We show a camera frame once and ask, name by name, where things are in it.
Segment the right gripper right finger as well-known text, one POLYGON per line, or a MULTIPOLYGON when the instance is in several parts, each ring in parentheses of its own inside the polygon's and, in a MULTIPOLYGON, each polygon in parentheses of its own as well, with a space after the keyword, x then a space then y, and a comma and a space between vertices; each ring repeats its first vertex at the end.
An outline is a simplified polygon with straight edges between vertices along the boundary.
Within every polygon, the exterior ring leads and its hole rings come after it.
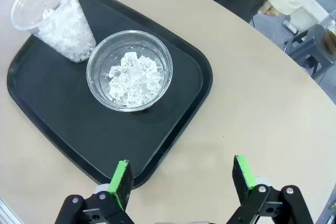
POLYGON ((295 185, 276 190, 258 184, 244 155, 235 155, 232 178, 240 201, 228 223, 257 223, 269 217, 273 223, 313 223, 300 189, 295 185))

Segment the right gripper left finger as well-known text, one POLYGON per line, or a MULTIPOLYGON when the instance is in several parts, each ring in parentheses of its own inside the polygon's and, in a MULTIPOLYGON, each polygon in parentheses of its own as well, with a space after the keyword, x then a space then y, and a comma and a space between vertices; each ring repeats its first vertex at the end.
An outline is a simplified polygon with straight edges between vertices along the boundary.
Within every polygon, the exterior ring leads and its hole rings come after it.
POLYGON ((119 161, 111 182, 98 186, 89 198, 67 196, 55 223, 133 223, 125 211, 133 181, 129 161, 119 161))

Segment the person's left hand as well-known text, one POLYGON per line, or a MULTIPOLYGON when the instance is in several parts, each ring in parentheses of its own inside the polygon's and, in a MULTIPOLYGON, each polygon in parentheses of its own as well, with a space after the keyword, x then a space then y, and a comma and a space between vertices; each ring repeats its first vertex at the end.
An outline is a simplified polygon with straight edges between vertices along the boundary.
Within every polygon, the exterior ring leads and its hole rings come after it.
POLYGON ((263 5, 260 7, 260 9, 257 12, 258 14, 268 15, 268 16, 275 16, 279 17, 282 16, 283 13, 279 12, 277 9, 275 9, 271 3, 266 0, 263 5))

